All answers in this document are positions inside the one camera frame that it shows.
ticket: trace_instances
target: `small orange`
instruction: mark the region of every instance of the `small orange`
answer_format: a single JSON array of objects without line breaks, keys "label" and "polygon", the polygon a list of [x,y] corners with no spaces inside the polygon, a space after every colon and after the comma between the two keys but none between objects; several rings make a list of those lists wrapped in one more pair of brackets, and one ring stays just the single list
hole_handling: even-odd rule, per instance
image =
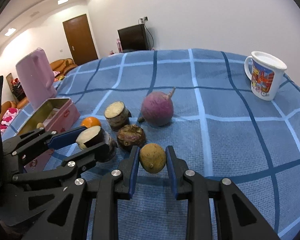
[{"label": "small orange", "polygon": [[101,123],[98,118],[95,118],[93,116],[89,116],[82,120],[81,126],[85,126],[86,128],[90,128],[92,126],[101,126]]}]

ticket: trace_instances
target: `small pink box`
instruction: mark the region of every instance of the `small pink box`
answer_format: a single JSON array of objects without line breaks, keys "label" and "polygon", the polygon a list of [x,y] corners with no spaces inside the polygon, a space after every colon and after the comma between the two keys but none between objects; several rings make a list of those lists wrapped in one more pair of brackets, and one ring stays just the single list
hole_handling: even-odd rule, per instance
[{"label": "small pink box", "polygon": [[[50,98],[25,122],[18,135],[36,129],[39,122],[45,124],[46,131],[64,132],[69,130],[79,117],[80,113],[70,98]],[[39,155],[25,166],[26,171],[42,171],[53,152],[53,149],[49,149]]]}]

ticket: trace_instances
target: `root vegetable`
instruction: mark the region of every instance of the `root vegetable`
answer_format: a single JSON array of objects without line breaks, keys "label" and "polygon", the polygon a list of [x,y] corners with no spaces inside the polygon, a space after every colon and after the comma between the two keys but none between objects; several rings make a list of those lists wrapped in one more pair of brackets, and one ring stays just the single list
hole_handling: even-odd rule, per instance
[{"label": "root vegetable", "polygon": [[104,115],[113,131],[118,131],[126,124],[129,124],[129,117],[131,117],[130,111],[121,101],[110,104],[106,108]]},{"label": "root vegetable", "polygon": [[140,150],[139,159],[142,167],[149,173],[158,173],[166,165],[166,153],[156,143],[149,143]]},{"label": "root vegetable", "polygon": [[122,149],[130,152],[134,145],[142,147],[145,144],[146,134],[141,127],[128,124],[118,131],[117,141]]},{"label": "root vegetable", "polygon": [[104,142],[109,145],[109,154],[105,159],[98,160],[99,162],[107,162],[115,156],[116,147],[118,147],[115,140],[103,130],[100,126],[92,126],[87,128],[79,134],[76,139],[76,143],[79,148],[84,150],[86,148],[92,147],[98,143]]},{"label": "root vegetable", "polygon": [[163,126],[170,122],[173,116],[173,103],[171,97],[176,88],[167,95],[154,91],[146,96],[141,105],[142,117],[139,122],[146,120],[150,125]]}]

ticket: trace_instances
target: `pink thermos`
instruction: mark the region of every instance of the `pink thermos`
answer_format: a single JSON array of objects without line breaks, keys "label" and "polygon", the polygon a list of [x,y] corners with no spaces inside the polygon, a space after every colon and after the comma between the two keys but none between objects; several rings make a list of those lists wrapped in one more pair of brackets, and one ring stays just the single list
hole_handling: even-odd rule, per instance
[{"label": "pink thermos", "polygon": [[37,48],[16,64],[21,86],[31,103],[37,109],[48,98],[57,94],[53,87],[54,74],[43,49]]}]

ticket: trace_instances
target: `bed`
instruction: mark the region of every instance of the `bed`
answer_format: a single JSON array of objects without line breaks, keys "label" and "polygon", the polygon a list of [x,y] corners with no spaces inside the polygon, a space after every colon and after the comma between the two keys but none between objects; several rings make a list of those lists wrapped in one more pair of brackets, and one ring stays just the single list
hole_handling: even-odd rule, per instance
[{"label": "bed", "polygon": [[[75,102],[81,116],[74,127],[95,116],[116,138],[103,116],[110,103],[123,101],[130,122],[137,123],[147,94],[176,87],[172,122],[160,128],[140,124],[147,142],[173,145],[177,157],[205,177],[230,178],[279,237],[291,240],[300,230],[300,88],[285,75],[273,101],[259,99],[250,90],[245,58],[203,49],[118,54],[73,69],[57,96]],[[30,105],[24,107],[3,140],[32,112]],[[77,152],[76,144],[55,151],[45,169]],[[82,177],[98,178],[128,156],[118,149],[111,161],[97,163]],[[186,201],[173,199],[166,168],[149,174],[140,166],[133,199],[118,203],[120,239],[185,239],[186,207]],[[216,237],[213,206],[211,214]]]}]

